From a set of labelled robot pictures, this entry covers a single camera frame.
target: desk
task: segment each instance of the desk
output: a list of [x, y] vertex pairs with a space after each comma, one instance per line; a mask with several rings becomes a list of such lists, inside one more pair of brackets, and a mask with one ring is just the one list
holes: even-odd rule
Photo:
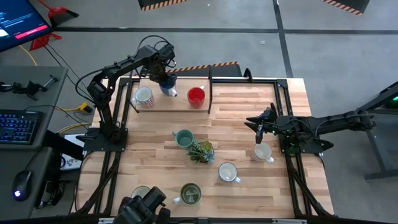
[[[310, 116], [303, 79], [292, 78], [287, 82], [294, 115]], [[133, 92], [136, 89], [137, 84], [134, 84]], [[280, 95], [285, 109], [282, 92]], [[272, 102], [275, 102], [272, 85], [214, 83], [210, 114], [146, 111], [137, 114], [129, 110], [126, 125], [129, 137], [119, 166], [112, 215], [117, 215], [123, 197], [130, 196], [136, 187], [146, 185], [158, 186], [166, 194], [165, 204], [171, 209], [172, 217], [294, 217], [285, 157], [280, 153], [277, 136], [265, 134], [263, 139], [272, 147], [273, 164], [253, 162], [250, 158], [255, 133], [244, 125], [244, 121], [247, 117], [261, 114]], [[199, 141], [211, 141], [215, 149], [215, 163], [191, 162], [187, 152], [174, 142], [172, 131], [180, 129], [193, 131]], [[79, 207], [98, 185], [103, 156], [103, 152], [92, 153], [82, 168], [78, 187]], [[309, 189], [324, 208], [333, 213], [321, 161], [309, 154], [303, 154], [302, 160]], [[242, 180], [240, 184], [219, 180], [218, 167], [227, 161], [238, 168], [238, 176]], [[180, 188], [189, 182], [201, 187], [201, 204], [195, 207], [174, 205], [173, 198], [178, 197]], [[304, 211], [302, 193], [300, 190], [297, 193], [300, 208]]]
[[[67, 69], [63, 67], [41, 67], [41, 66], [6, 66], [0, 67], [0, 81], [5, 83], [21, 83], [26, 86], [29, 81], [44, 85], [50, 80], [50, 75], [59, 79], [49, 87], [47, 92], [38, 92], [35, 96], [37, 101], [30, 99], [26, 95], [13, 94], [11, 92], [0, 93], [0, 109], [24, 110], [28, 106], [34, 105], [54, 105], [57, 103], [63, 82], [67, 74]], [[34, 146], [36, 149], [28, 149], [29, 146], [0, 144], [0, 220], [10, 220], [17, 218], [30, 218], [36, 198], [40, 197], [39, 189], [42, 185], [47, 164], [49, 163], [52, 148], [41, 149], [29, 166], [33, 171], [32, 193], [30, 197], [17, 202], [12, 197], [12, 183], [16, 174], [25, 169], [30, 158], [40, 149], [45, 132], [50, 123], [53, 107], [32, 108], [35, 111], [44, 113], [40, 127], [35, 138]]]

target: hazard tape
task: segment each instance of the hazard tape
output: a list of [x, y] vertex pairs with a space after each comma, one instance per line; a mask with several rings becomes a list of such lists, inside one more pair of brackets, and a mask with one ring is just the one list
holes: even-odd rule
[[[226, 66], [226, 65], [239, 65], [239, 63], [238, 62], [225, 62], [225, 63], [216, 63], [212, 66], [220, 67], [220, 66]], [[190, 71], [190, 70], [204, 69], [204, 68], [208, 68], [209, 66], [210, 65], [200, 65], [200, 66], [192, 66], [192, 67], [185, 67], [185, 68], [177, 68], [177, 69], [168, 70], [167, 73], [185, 72], [185, 71]]]
[[145, 7], [141, 8], [141, 10], [142, 11], [148, 11], [148, 10], [151, 10], [151, 9], [157, 9], [157, 8], [160, 8], [160, 7], [171, 6], [173, 4], [178, 4], [178, 3], [186, 2], [186, 1], [188, 1], [188, 0], [169, 0], [169, 1], [164, 1], [164, 2], [161, 2], [161, 3], [156, 3], [156, 4], [149, 5], [149, 6], [145, 6]]
[[334, 0], [321, 0], [321, 1], [323, 1], [325, 3], [328, 3], [328, 4], [331, 4], [332, 6], [338, 7], [339, 9], [346, 10], [347, 12], [350, 12], [350, 13], [355, 14], [357, 16], [363, 16], [363, 13], [360, 12], [359, 10], [356, 10], [356, 9], [354, 9], [352, 7], [346, 6], [346, 5], [342, 4], [342, 3], [338, 3], [337, 1], [334, 1]]

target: wooden platform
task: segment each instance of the wooden platform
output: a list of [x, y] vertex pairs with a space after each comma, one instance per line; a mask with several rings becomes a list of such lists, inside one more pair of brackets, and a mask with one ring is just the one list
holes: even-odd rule
[[[288, 79], [288, 83], [294, 115], [311, 115], [303, 80]], [[137, 114], [131, 108], [127, 124], [129, 138], [119, 167], [112, 215], [117, 215], [123, 197], [130, 196], [136, 187], [146, 185], [158, 186], [166, 194], [165, 204], [171, 209], [172, 217], [293, 217], [286, 163], [277, 136], [265, 134], [263, 139], [272, 147], [273, 164], [253, 162], [250, 158], [256, 144], [255, 133], [244, 125], [244, 120], [259, 115], [271, 102], [275, 102], [272, 85], [217, 83], [213, 85], [211, 114]], [[193, 131], [200, 141], [211, 141], [215, 163], [191, 162], [187, 152], [174, 142], [172, 131], [180, 129]], [[98, 185], [103, 157], [103, 152], [94, 152], [85, 161], [78, 186], [79, 208]], [[218, 178], [218, 167], [227, 161], [238, 168], [240, 184], [222, 182]], [[325, 209], [333, 213], [321, 161], [314, 155], [304, 154], [303, 165], [308, 187]], [[178, 197], [180, 188], [189, 182], [201, 187], [201, 204], [194, 207], [174, 205], [173, 198]], [[304, 211], [300, 190], [298, 196]], [[103, 197], [103, 207], [106, 199], [107, 193]]]
[[[180, 112], [197, 112], [208, 111], [210, 104], [210, 81], [209, 79], [195, 77], [178, 77], [175, 83], [175, 89], [178, 93], [177, 97], [165, 96], [159, 88], [159, 84], [150, 81], [148, 78], [142, 78], [139, 87], [149, 87], [154, 95], [154, 107], [147, 109], [141, 105], [137, 105], [139, 111], [180, 111]], [[193, 109], [188, 102], [188, 91], [194, 87], [204, 86], [205, 102], [199, 109]], [[136, 94], [137, 88], [133, 89], [133, 96]]]

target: gray desk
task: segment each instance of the gray desk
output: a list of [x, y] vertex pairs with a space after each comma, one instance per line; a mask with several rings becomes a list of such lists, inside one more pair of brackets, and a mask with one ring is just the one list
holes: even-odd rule
[[[13, 93], [0, 93], [0, 109], [23, 110], [28, 106], [53, 105], [55, 106], [65, 81], [67, 69], [63, 67], [0, 67], [0, 81], [5, 83], [18, 82], [26, 86], [29, 81], [44, 85], [50, 75], [57, 77], [60, 81], [54, 83], [47, 92], [38, 92], [34, 101], [26, 95]], [[40, 144], [49, 125], [53, 107], [37, 107], [31, 110], [44, 113], [34, 145], [37, 149], [29, 149], [27, 146], [16, 146], [0, 144], [0, 220], [17, 218], [30, 218], [39, 189], [44, 179], [45, 171], [52, 153], [52, 148], [41, 149], [38, 155], [30, 164], [33, 171], [32, 193], [30, 197], [17, 202], [12, 197], [12, 182], [15, 175], [24, 170], [30, 158], [40, 149]]]

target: wooden shelf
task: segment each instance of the wooden shelf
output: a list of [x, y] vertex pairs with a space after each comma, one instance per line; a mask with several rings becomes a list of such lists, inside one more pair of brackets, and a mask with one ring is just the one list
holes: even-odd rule
[[[165, 96], [160, 90], [159, 84], [150, 81], [148, 78], [142, 78], [139, 83], [139, 87], [149, 87], [154, 95], [154, 107], [151, 109], [143, 108], [141, 105], [137, 105], [137, 110], [139, 111], [181, 111], [181, 112], [203, 112], [208, 111], [210, 105], [210, 80], [207, 77], [178, 77], [175, 89], [178, 93], [176, 97]], [[194, 87], [205, 86], [203, 89], [205, 91], [206, 97], [203, 106], [199, 109], [194, 109], [190, 106], [188, 102], [188, 91]], [[133, 90], [132, 98], [136, 94], [137, 89]]]

